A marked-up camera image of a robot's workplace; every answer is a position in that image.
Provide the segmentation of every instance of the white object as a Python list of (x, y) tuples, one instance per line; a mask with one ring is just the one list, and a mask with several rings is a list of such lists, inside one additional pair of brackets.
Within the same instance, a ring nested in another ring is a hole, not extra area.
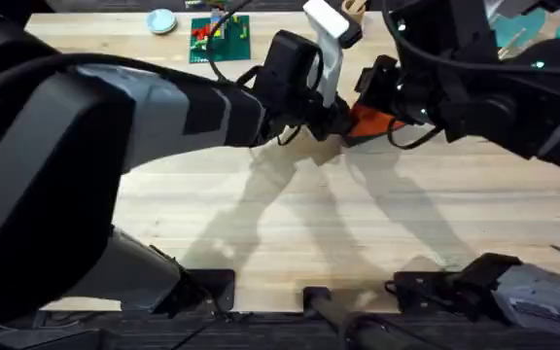
[[(336, 100), (343, 58), (338, 38), (349, 29), (349, 21), (324, 0), (309, 0), (303, 6), (303, 10), (310, 26), (317, 32), (317, 44), (323, 54), (323, 75), (317, 90), (323, 96), (323, 106), (330, 107)], [(314, 84), (318, 65), (319, 57), (315, 59), (308, 76), (310, 85)]]
[(324, 0), (309, 0), (303, 6), (308, 20), (315, 21), (333, 38), (338, 39), (349, 29), (349, 22)]
[(154, 10), (146, 17), (146, 25), (154, 34), (166, 34), (174, 30), (177, 25), (176, 16), (166, 9)]

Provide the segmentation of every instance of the cable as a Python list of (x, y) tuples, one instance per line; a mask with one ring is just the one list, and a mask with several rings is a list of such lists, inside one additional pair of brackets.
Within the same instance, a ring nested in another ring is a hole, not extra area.
[(81, 323), (82, 320), (76, 320), (61, 326), (40, 326), (37, 328), (37, 330), (64, 330), (67, 328), (75, 327)]
[(208, 329), (209, 327), (215, 325), (218, 321), (222, 320), (221, 318), (214, 318), (213, 320), (206, 322), (204, 324), (202, 324), (197, 330), (191, 332), (188, 336), (184, 337), (181, 341), (179, 341), (178, 343), (174, 344), (174, 346), (172, 346), (170, 348), (170, 350), (177, 350), (180, 349), (181, 347), (185, 346), (185, 344), (187, 344), (188, 342), (190, 342), (190, 340), (194, 339), (198, 334), (204, 332), (206, 329)]
[(440, 57), (428, 52), (424, 52), (423, 50), (415, 47), (409, 41), (407, 41), (404, 36), (401, 34), (397, 26), (395, 25), (395, 21), (392, 18), (391, 11), (387, 7), (387, 3), (390, 0), (382, 0), (382, 16), (384, 17), (384, 23), (386, 27), (388, 27), (388, 31), (392, 35), (393, 39), (404, 49), (408, 50), (412, 54), (426, 60), (432, 62), (434, 64), (439, 64), (441, 66), (446, 66), (451, 69), (455, 70), (466, 70), (466, 71), (475, 71), (475, 72), (482, 72), (482, 73), (509, 73), (509, 74), (530, 74), (530, 75), (559, 75), (560, 76), (560, 68), (532, 68), (526, 66), (506, 66), (506, 65), (496, 65), (496, 64), (482, 64), (482, 63), (467, 63), (461, 61), (454, 61), (448, 58)]
[(211, 69), (213, 69), (213, 73), (218, 77), (219, 82), (229, 82), (229, 79), (222, 74), (220, 68), (218, 68), (217, 64), (215, 63), (215, 58), (213, 58), (213, 37), (218, 29), (229, 20), (232, 15), (236, 14), (237, 11), (243, 9), (246, 5), (251, 3), (253, 0), (243, 0), (239, 5), (237, 5), (234, 9), (228, 11), (220, 20), (215, 24), (215, 26), (211, 29), (211, 33), (209, 33), (208, 40), (206, 43), (206, 54), (207, 59), (209, 60), (209, 64), (211, 65)]
[(5, 87), (14, 85), (14, 82), (42, 78), (46, 79), (59, 69), (80, 64), (110, 64), (127, 68), (134, 68), (147, 72), (160, 74), (166, 78), (177, 78), (184, 81), (204, 84), (217, 84), (206, 78), (193, 74), (175, 71), (167, 67), (155, 65), (133, 58), (120, 57), (104, 53), (63, 53), (36, 58), (23, 62), (7, 71), (0, 73), (0, 91)]
[(98, 316), (102, 316), (106, 313), (107, 311), (73, 311), (73, 312), (66, 312), (66, 315), (64, 315), (64, 317), (55, 318), (53, 316), (53, 312), (48, 312), (48, 318), (50, 321), (63, 322), (63, 321), (69, 321), (75, 316), (79, 316), (78, 318), (75, 318), (74, 321), (85, 322), (90, 319), (96, 318)]
[(1, 325), (1, 324), (0, 324), (0, 329), (1, 329), (1, 330), (5, 330), (5, 331), (21, 331), (20, 329), (8, 327), (8, 326)]
[(431, 139), (436, 137), (441, 131), (444, 130), (444, 128), (442, 126), (435, 126), (433, 129), (431, 129), (429, 132), (427, 132), (425, 135), (423, 135), (418, 140), (416, 140), (416, 141), (414, 141), (410, 144), (407, 144), (407, 145), (400, 145), (400, 144), (397, 143), (397, 141), (395, 141), (395, 137), (394, 137), (395, 129), (393, 127), (394, 127), (396, 122), (397, 122), (396, 118), (390, 119), (390, 121), (388, 122), (388, 130), (389, 131), (386, 134), (386, 136), (388, 137), (388, 142), (390, 142), (391, 145), (397, 147), (398, 149), (402, 149), (404, 151), (413, 150), (413, 149), (415, 149), (419, 146), (422, 146), (427, 141), (430, 141)]
[(268, 320), (252, 320), (254, 316), (262, 316), (262, 314), (257, 314), (255, 312), (247, 312), (241, 313), (241, 318), (235, 319), (235, 323), (237, 324), (247, 324), (248, 326), (290, 326), (290, 325), (303, 325), (312, 323), (312, 320), (306, 319), (303, 317), (303, 314), (291, 314), (291, 313), (284, 313), (281, 316), (284, 317), (291, 317), (292, 320), (277, 320), (277, 321), (268, 321)]
[(202, 286), (200, 283), (193, 280), (193, 278), (191, 276), (190, 276), (190, 278), (191, 278), (192, 282), (195, 284), (195, 286), (198, 287), (198, 289), (206, 295), (207, 300), (211, 301), (211, 304), (213, 305), (213, 308), (215, 309), (214, 311), (211, 312), (211, 314), (214, 317), (218, 317), (218, 318), (221, 317), (226, 321), (232, 321), (232, 317), (230, 316), (230, 314), (228, 312), (225, 312), (224, 309), (222, 309), (222, 307), (218, 303), (217, 299), (213, 297), (211, 292), (206, 287)]
[(393, 296), (397, 296), (397, 288), (395, 287), (395, 281), (386, 281), (384, 283), (384, 290)]
[(257, 74), (259, 74), (261, 68), (263, 67), (260, 65), (255, 65), (254, 67), (250, 68), (247, 72), (243, 73), (241, 77), (237, 79), (236, 83), (240, 87), (244, 87), (249, 81), (252, 80), (252, 78), (256, 77)]
[(278, 140), (278, 146), (287, 146), (288, 144), (290, 144), (291, 142), (293, 142), (293, 140), (296, 139), (296, 137), (299, 135), (299, 132), (301, 131), (301, 126), (303, 125), (303, 122), (301, 122), (295, 130), (293, 130), (293, 132), (291, 133), (291, 135), (285, 140), (282, 141), (280, 140), (280, 135), (276, 136), (276, 139)]

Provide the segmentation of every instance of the wooden tabletop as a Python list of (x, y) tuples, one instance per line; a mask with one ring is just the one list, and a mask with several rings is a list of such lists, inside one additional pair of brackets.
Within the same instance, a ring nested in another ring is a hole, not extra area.
[[(36, 15), (27, 29), (63, 52), (132, 56), (212, 77), (208, 65), (189, 64), (196, 16), (178, 14), (178, 29), (163, 37), (147, 30), (144, 14)], [(313, 38), (304, 14), (250, 16), (253, 60), (220, 63), (231, 78), (264, 60), (279, 29)], [(396, 54), (380, 14), (367, 14), (364, 30), (342, 68), (339, 93), (349, 103), (362, 68)], [(384, 139), (347, 149), (301, 134), (284, 148), (213, 149), (136, 168), (123, 176), (115, 223), (186, 267), (234, 268), (236, 310), (300, 310), (302, 287), (325, 285), (349, 306), (395, 311), (381, 287), (399, 270), (459, 269), (495, 252), (560, 272), (549, 247), (560, 244), (560, 168), (477, 138), (400, 152)]]

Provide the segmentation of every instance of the black mount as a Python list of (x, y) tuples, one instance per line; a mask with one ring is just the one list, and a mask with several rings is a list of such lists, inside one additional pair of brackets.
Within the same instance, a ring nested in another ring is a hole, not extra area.
[(305, 124), (317, 141), (331, 134), (345, 135), (353, 128), (355, 122), (342, 98), (336, 96), (332, 106), (326, 108), (323, 96), (308, 86), (319, 51), (310, 40), (280, 30), (273, 37), (264, 65), (252, 68), (237, 81), (243, 85), (256, 76), (253, 93), (269, 114), (259, 144), (280, 135), (287, 125)]
[(448, 312), (471, 321), (484, 315), (509, 324), (492, 291), (510, 267), (521, 264), (515, 257), (487, 253), (460, 272), (397, 272), (386, 290), (397, 297), (404, 314)]
[(234, 307), (234, 270), (231, 269), (185, 269), (174, 258), (166, 256), (155, 246), (156, 252), (178, 266), (181, 273), (179, 282), (170, 294), (153, 310), (156, 314), (174, 317), (179, 312), (192, 311), (214, 303), (219, 310), (228, 312)]

